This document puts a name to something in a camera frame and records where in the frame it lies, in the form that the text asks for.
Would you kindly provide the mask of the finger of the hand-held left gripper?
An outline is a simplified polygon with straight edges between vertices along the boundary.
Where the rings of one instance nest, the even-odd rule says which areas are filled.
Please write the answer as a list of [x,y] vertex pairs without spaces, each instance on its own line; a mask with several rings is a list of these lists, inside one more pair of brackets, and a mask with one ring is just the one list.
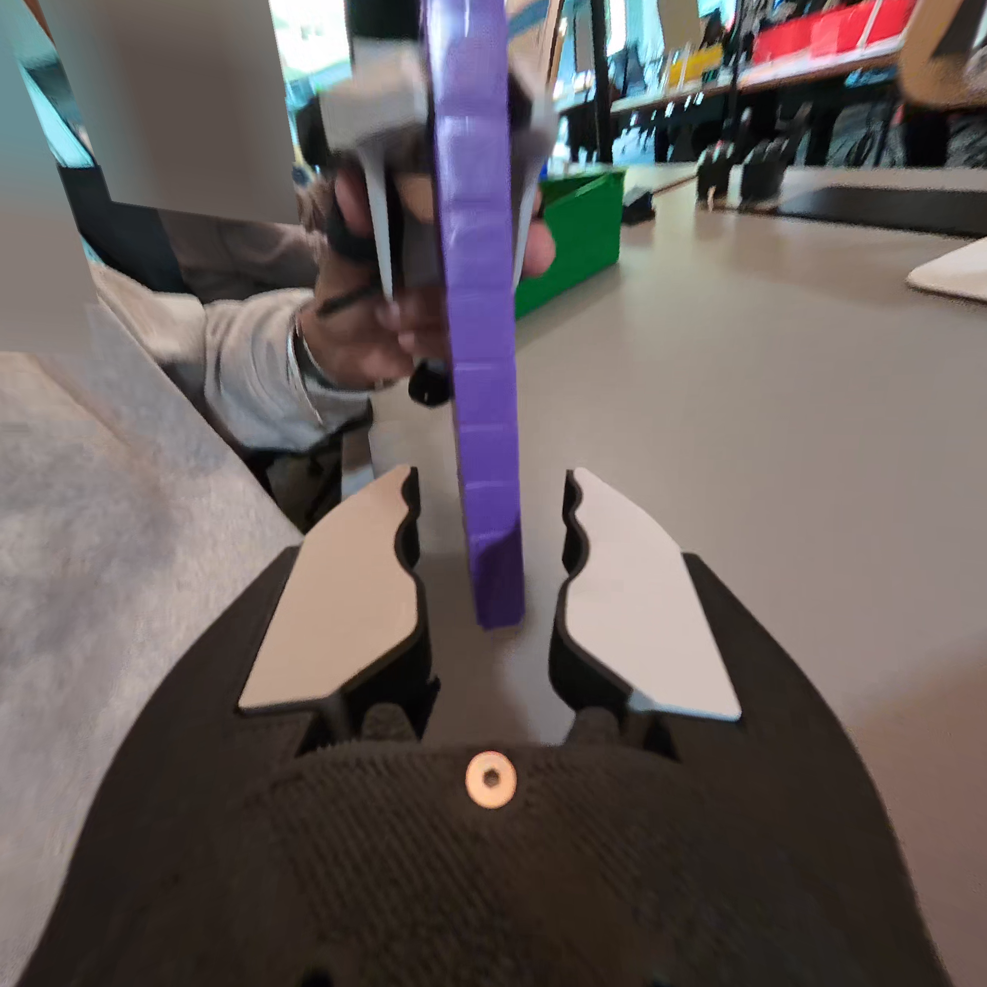
[[366,138],[358,147],[380,281],[388,302],[395,300],[396,291],[403,285],[403,209],[390,165],[398,135],[397,131],[382,131]]
[[516,290],[522,278],[523,262],[534,216],[536,193],[544,166],[558,136],[558,117],[533,116],[530,122],[510,135],[511,194],[511,276]]

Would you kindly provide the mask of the person's grey hoodie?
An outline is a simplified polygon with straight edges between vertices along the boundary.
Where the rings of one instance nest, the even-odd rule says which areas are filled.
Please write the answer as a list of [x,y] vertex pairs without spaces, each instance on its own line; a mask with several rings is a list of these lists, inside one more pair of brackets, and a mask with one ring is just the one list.
[[154,354],[193,371],[285,373],[302,294],[221,310],[171,299],[128,326],[103,303],[87,355],[2,354],[2,985],[56,905],[125,734],[191,645],[300,541],[240,456]]

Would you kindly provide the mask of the green plastic bin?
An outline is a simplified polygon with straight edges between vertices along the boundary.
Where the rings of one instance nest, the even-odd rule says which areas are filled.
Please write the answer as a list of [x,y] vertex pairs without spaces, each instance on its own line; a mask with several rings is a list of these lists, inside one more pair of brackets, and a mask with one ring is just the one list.
[[515,292],[516,318],[619,262],[625,175],[624,168],[596,168],[541,179],[541,218],[552,233],[556,255],[541,277],[521,280]]

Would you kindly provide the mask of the purple linked cube stick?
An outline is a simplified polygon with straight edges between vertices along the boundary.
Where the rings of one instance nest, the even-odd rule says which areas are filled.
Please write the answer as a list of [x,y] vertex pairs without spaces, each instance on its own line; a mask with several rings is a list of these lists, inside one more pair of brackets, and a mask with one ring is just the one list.
[[498,630],[525,613],[507,19],[430,1],[424,21],[468,564],[477,622]]

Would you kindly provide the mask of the yellow bin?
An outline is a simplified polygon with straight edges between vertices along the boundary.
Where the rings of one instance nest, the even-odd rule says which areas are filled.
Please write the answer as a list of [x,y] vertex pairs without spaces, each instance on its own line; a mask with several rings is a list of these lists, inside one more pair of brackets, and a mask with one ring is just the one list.
[[675,52],[667,70],[667,88],[681,89],[718,80],[723,63],[721,43],[693,50],[684,47]]

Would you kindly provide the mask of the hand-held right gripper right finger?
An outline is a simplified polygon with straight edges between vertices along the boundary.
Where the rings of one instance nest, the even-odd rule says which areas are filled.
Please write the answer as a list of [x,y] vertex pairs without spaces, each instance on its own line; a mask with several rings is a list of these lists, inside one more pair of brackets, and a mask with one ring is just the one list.
[[584,467],[566,473],[549,675],[573,710],[738,722],[742,710],[685,556]]

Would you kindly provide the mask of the person's left forearm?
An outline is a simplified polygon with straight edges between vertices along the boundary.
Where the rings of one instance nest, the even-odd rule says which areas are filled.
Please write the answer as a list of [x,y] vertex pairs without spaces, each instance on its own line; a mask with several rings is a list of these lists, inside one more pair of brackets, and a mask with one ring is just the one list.
[[300,340],[305,289],[201,303],[96,270],[99,300],[231,444],[307,452],[360,417],[368,391],[346,391],[310,368]]

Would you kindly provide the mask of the red bin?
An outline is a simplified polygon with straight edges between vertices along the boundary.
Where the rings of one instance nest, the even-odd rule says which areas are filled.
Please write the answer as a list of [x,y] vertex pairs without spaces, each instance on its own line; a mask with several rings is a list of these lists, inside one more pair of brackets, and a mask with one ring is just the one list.
[[832,56],[901,36],[916,1],[869,1],[822,12],[810,32],[813,56]]
[[752,48],[752,65],[766,65],[808,52],[818,19],[816,14],[800,16],[758,31]]

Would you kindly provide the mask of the white metal board stand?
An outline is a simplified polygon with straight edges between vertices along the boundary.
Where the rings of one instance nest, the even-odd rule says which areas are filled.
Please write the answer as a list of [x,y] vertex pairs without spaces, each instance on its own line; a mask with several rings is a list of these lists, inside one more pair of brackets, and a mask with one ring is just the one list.
[[986,238],[917,266],[906,284],[932,295],[986,304]]

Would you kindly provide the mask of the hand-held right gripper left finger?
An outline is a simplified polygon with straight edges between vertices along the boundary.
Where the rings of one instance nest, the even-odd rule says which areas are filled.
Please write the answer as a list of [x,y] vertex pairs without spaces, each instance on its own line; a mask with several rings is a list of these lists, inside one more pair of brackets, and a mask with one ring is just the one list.
[[400,465],[305,535],[238,708],[313,707],[384,669],[426,632],[417,560],[417,470]]

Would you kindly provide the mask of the black pillar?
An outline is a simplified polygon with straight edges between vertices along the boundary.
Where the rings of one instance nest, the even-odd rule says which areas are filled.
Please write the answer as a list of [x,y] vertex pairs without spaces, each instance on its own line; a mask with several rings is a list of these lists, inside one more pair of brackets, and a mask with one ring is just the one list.
[[593,107],[597,157],[601,165],[610,166],[613,163],[613,138],[611,133],[606,4],[604,1],[598,0],[592,0],[589,4],[595,85]]

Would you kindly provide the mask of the long wooden workbench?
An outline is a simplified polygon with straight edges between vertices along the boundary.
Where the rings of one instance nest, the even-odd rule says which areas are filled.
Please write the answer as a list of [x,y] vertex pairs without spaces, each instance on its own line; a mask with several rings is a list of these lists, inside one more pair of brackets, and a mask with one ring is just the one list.
[[[858,47],[854,50],[819,58],[797,58],[767,66],[750,68],[740,73],[737,82],[739,94],[778,88],[791,88],[800,84],[814,83],[846,76],[857,70],[895,66],[903,43],[903,34],[898,34],[880,43]],[[664,109],[668,105],[702,105],[707,100],[728,96],[732,92],[732,82],[709,83],[704,86],[691,85],[684,88],[666,88],[658,93],[646,93],[626,97],[611,105],[611,115],[635,115]]]

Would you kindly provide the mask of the black holder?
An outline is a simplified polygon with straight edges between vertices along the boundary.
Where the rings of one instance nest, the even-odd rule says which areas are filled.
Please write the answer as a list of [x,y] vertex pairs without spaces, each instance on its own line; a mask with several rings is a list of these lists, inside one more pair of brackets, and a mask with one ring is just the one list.
[[724,208],[737,159],[737,144],[721,140],[700,154],[696,173],[697,205],[708,211]]
[[788,141],[781,137],[761,141],[746,157],[739,191],[740,211],[768,212],[777,208],[789,166],[787,145]]

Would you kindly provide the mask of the black desk mat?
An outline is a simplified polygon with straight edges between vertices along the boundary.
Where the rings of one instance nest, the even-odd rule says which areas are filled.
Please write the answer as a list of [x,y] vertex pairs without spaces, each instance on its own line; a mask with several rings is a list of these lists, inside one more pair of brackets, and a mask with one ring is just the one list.
[[936,236],[986,237],[986,192],[830,186],[779,203],[777,214]]

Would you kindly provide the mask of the black office chair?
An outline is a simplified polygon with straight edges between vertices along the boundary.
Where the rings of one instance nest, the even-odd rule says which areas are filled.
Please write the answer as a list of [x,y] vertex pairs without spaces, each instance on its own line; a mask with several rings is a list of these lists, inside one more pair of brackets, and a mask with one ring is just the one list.
[[281,513],[306,534],[342,499],[344,440],[364,435],[372,424],[373,411],[368,407],[307,452],[262,450],[242,459]]

